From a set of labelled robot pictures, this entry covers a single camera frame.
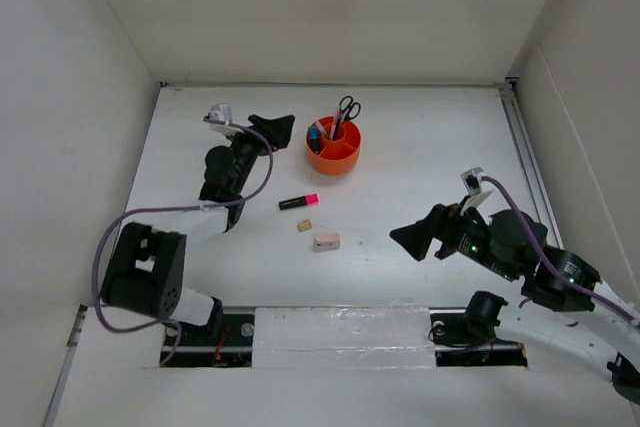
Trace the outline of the blue capped black highlighter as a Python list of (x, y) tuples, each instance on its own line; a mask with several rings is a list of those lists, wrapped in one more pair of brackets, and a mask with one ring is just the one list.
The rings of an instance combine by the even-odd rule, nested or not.
[(315, 155), (319, 155), (321, 152), (320, 132), (316, 126), (308, 128), (308, 140), (311, 151)]

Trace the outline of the red clear pen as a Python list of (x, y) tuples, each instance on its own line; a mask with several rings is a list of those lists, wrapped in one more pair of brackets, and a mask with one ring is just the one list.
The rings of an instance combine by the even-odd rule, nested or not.
[(334, 116), (333, 116), (333, 119), (332, 119), (331, 128), (330, 128), (329, 136), (328, 136), (329, 140), (334, 140), (335, 133), (336, 133), (336, 130), (338, 128), (339, 121), (340, 121), (340, 117), (341, 117), (341, 110), (340, 110), (340, 108), (338, 108), (336, 110)]

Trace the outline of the black gel pen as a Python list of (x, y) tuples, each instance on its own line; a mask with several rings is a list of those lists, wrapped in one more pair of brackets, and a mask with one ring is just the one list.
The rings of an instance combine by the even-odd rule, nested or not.
[(339, 121), (339, 124), (338, 124), (338, 128), (337, 128), (336, 133), (335, 133), (334, 141), (338, 140), (339, 130), (340, 130), (340, 127), (341, 127), (342, 122), (343, 122), (344, 109), (340, 108), (340, 110), (341, 110), (341, 117), (340, 117), (340, 121)]

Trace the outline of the black handled scissors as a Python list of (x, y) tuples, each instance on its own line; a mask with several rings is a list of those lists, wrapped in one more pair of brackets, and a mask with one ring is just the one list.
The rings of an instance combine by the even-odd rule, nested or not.
[(352, 96), (346, 95), (340, 100), (338, 108), (344, 109), (343, 124), (346, 121), (351, 121), (357, 118), (362, 106)]

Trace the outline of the green clear pen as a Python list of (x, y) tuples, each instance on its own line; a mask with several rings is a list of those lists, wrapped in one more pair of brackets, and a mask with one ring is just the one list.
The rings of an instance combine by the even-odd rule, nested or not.
[(314, 125), (325, 138), (328, 138), (328, 134), (321, 122), (316, 121)]

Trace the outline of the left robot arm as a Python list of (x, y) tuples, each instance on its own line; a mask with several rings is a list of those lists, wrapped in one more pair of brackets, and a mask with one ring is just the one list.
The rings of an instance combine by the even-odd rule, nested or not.
[[(204, 183), (199, 204), (178, 206), (176, 212), (211, 213), (214, 231), (222, 234), (240, 219), (248, 195), (243, 188), (256, 160), (288, 147), (294, 115), (265, 119), (248, 118), (248, 125), (226, 121), (210, 113), (205, 122), (223, 131), (229, 144), (211, 148), (205, 155)], [(120, 233), (106, 271), (99, 266), (104, 248), (97, 247), (92, 266), (95, 305), (134, 312), (151, 324), (187, 326), (201, 343), (212, 343), (222, 334), (223, 307), (220, 300), (186, 288), (183, 284), (187, 237), (133, 222), (124, 213), (107, 228), (105, 238)]]

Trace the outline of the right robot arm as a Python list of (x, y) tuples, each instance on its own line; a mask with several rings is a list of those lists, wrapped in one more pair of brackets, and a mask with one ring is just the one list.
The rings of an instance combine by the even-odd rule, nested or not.
[(525, 301), (569, 320), (554, 324), (477, 291), (461, 319), (463, 339), (451, 345), (452, 352), (465, 355), (495, 341), (529, 344), (576, 362), (630, 403), (639, 402), (638, 313), (615, 298), (586, 261), (548, 245), (543, 224), (512, 210), (485, 220), (475, 208), (437, 204), (390, 237), (416, 261), (438, 241), (437, 259), (460, 254), (506, 281), (519, 280)]

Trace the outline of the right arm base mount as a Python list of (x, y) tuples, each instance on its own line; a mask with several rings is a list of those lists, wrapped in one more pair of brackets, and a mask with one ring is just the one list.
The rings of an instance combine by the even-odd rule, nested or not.
[(495, 328), (508, 302), (495, 294), (477, 291), (465, 309), (430, 311), (428, 340), (435, 349), (437, 367), (527, 367), (524, 346), (501, 340)]

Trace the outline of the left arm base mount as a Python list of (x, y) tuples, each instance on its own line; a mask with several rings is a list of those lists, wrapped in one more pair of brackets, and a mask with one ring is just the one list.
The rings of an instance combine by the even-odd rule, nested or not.
[(160, 353), (167, 368), (249, 368), (252, 366), (256, 309), (228, 307), (214, 300), (212, 317), (205, 326), (182, 325), (176, 336), (166, 330)]

